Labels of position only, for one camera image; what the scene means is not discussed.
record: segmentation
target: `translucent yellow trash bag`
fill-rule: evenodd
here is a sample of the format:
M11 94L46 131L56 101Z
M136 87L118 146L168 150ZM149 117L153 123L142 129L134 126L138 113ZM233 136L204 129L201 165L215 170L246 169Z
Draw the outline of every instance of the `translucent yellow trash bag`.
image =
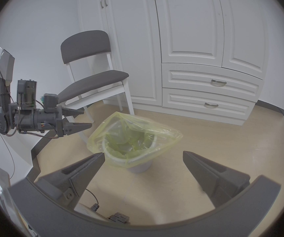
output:
M109 165L131 168L159 156L181 138L178 130L153 120L115 112L89 137L87 148L104 152Z

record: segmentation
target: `chair backrest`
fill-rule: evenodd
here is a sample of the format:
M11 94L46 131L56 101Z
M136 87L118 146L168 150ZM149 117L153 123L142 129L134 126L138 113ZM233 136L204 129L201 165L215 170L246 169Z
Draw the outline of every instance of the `chair backrest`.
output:
M100 30L74 34L61 44L61 55L64 64L110 51L108 34Z

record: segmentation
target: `white wall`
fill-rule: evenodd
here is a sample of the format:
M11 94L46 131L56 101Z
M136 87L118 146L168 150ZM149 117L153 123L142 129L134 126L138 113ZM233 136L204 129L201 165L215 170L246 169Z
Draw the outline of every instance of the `white wall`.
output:
M44 93L60 93L71 82L62 62L60 45L69 36L80 32L77 0L10 0L0 13L0 46L15 57L11 95L16 101L17 81L37 81L37 99ZM90 75L88 62L72 63L77 80ZM24 172L29 171L30 150L40 138L16 134L9 142L17 152ZM5 145L0 136L0 147Z
M284 109L284 10L276 0L259 0L267 21L268 67L259 100Z

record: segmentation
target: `cabinet handle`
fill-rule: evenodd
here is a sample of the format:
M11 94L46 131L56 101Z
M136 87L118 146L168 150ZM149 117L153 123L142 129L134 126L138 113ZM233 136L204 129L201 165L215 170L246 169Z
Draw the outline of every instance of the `cabinet handle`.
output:
M218 107L219 106L219 105L211 105L211 104L208 104L208 103L205 103L205 105L211 106L211 107Z
M107 6L108 6L108 4L106 3L106 0L104 0L104 2L105 2L105 6L107 7Z
M211 82L215 82L215 83L226 85L226 81L217 81L217 80L212 79Z

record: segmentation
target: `gray upholstery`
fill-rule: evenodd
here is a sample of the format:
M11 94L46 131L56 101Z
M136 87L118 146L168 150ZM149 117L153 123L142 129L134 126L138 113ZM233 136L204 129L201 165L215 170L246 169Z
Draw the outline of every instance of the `gray upholstery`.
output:
M61 44L61 54L64 64L110 51L108 34L100 30L75 34Z
M128 73L122 71L108 70L90 77L83 78L72 83L58 95L59 103L65 102L93 89L98 89L106 85L123 81L128 76Z

